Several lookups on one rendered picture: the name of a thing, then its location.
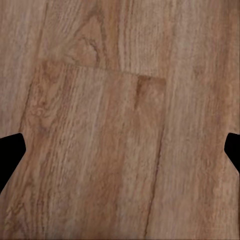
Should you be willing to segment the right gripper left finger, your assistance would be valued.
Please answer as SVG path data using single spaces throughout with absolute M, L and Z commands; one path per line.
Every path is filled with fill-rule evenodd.
M 0 193 L 26 153 L 22 133 L 0 138 Z

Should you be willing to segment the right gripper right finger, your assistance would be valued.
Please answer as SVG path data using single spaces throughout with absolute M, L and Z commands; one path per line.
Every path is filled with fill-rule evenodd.
M 227 135 L 224 151 L 240 172 L 240 135 L 229 133 Z

